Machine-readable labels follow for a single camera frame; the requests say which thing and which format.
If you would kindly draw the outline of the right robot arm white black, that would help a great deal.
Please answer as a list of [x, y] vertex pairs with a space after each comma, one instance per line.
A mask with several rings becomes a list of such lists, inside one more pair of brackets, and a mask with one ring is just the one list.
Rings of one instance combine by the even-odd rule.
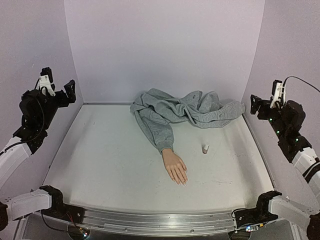
[[[320, 158], [309, 141], [300, 134], [306, 114], [302, 105], [293, 100], [284, 104], [250, 97], [250, 113], [260, 120], [267, 120], [278, 138], [278, 146], [285, 158], [307, 182], [314, 196], [320, 197]], [[256, 210], [263, 217], [282, 218], [306, 231], [309, 240], [320, 238], [320, 212], [282, 197], [277, 191], [259, 196]]]

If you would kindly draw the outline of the nail polish bottle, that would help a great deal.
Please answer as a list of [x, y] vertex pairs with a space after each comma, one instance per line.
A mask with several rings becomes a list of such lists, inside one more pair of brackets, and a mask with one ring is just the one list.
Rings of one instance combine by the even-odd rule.
[[203, 145], [202, 145], [202, 153], [203, 154], [207, 154], [208, 153], [208, 150], [209, 150], [209, 145], [208, 144], [206, 144], [206, 143], [204, 143]]

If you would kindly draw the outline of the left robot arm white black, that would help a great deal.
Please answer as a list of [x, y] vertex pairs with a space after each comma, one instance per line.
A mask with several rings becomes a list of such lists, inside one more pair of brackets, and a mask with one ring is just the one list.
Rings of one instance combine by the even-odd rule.
[[[48, 136], [47, 130], [59, 108], [66, 108], [76, 101], [76, 83], [70, 80], [64, 89], [49, 91], [50, 85], [28, 90], [19, 103], [22, 112], [21, 127], [12, 135], [0, 152], [0, 184], [3, 186], [14, 171], [31, 155], [35, 154]], [[49, 210], [56, 218], [64, 218], [67, 206], [63, 194], [52, 186], [0, 201], [0, 228], [4, 230], [10, 222], [37, 211]]]

